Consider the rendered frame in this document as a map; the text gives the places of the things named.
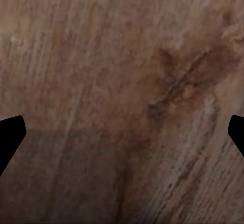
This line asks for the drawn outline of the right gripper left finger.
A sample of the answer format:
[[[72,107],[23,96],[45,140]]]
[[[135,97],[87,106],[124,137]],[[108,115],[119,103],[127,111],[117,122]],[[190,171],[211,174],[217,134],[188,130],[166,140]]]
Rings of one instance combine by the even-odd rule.
[[[21,115],[0,121],[0,176],[26,135]]]

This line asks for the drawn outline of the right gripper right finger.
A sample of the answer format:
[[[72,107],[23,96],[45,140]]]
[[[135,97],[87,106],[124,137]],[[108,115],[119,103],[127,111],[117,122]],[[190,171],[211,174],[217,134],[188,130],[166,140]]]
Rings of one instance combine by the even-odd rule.
[[[244,156],[244,117],[237,115],[231,117],[228,134]]]

